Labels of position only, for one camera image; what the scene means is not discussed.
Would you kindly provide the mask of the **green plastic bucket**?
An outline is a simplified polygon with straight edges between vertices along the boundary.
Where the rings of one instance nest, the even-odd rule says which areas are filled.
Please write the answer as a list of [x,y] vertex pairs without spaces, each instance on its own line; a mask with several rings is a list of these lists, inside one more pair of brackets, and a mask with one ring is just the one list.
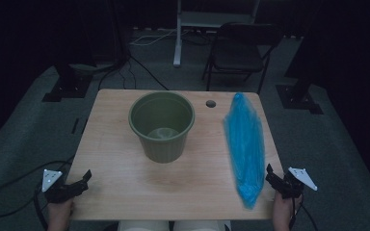
[[195,122],[195,110],[179,93],[156,91],[135,101],[128,120],[145,155],[153,162],[166,164],[181,156]]

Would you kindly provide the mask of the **black stand with base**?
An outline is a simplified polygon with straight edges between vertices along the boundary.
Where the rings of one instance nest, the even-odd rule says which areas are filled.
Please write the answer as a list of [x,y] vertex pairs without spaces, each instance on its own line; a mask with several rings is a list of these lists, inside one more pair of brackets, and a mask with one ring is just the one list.
[[293,14],[288,24],[287,36],[295,36],[301,43],[285,76],[296,79],[294,85],[276,85],[284,109],[306,110],[321,115],[320,106],[315,103],[308,90],[312,84],[311,38],[307,36],[319,12],[323,0],[292,0]]
[[60,102],[63,98],[84,98],[92,81],[91,75],[79,74],[69,64],[54,65],[59,78],[42,102]]

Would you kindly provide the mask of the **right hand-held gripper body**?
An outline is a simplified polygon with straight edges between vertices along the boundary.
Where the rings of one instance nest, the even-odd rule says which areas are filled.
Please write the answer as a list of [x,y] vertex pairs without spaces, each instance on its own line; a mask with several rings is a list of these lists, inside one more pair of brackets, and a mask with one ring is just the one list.
[[278,191],[283,198],[298,198],[303,193],[304,187],[309,187],[315,192],[318,191],[318,187],[305,168],[290,167],[284,175],[281,188]]

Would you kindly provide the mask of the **blue plastic bag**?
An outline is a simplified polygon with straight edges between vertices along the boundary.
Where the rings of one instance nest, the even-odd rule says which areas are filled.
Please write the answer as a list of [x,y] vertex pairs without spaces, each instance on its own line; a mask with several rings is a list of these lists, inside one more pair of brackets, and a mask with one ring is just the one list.
[[265,146],[261,119],[242,92],[233,96],[224,129],[236,190],[252,209],[264,185]]

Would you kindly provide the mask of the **person's right hand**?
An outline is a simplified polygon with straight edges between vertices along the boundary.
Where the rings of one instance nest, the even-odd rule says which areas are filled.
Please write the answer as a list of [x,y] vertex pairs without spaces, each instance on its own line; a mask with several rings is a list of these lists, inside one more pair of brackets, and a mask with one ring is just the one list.
[[282,198],[280,192],[275,193],[273,206],[273,221],[287,223],[298,211],[303,197],[298,198]]

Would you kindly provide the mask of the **black folding chair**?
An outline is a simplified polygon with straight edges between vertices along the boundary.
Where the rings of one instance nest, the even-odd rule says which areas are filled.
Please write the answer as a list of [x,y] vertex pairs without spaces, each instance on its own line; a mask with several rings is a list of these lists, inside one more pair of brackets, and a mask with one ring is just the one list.
[[272,51],[283,39],[282,29],[275,24],[227,22],[216,32],[201,79],[207,78],[210,91],[213,74],[261,73],[257,94],[261,92]]

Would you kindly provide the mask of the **person's left hand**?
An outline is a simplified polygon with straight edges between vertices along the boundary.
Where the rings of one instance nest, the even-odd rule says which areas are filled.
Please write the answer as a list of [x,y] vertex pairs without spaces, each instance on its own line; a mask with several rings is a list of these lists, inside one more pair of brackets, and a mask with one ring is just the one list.
[[62,203],[49,203],[49,221],[53,222],[66,222],[68,221],[73,208],[73,200],[69,199]]

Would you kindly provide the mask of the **white metal stand frame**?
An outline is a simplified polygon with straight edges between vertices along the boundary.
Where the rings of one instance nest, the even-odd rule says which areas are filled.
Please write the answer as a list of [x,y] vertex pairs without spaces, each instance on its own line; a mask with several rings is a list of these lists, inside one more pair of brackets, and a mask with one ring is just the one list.
[[173,55],[173,66],[181,66],[183,27],[219,28],[223,24],[231,21],[253,23],[256,19],[260,2],[261,0],[253,0],[251,12],[249,14],[240,14],[187,12],[182,10],[182,0],[176,0],[176,40]]

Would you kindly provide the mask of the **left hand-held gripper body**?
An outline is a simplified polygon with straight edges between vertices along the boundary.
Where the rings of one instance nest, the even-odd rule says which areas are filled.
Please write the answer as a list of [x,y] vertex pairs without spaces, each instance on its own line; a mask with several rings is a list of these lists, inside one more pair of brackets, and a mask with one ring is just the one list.
[[75,197],[69,185],[62,183],[63,173],[45,169],[42,174],[41,191],[49,203],[63,203]]

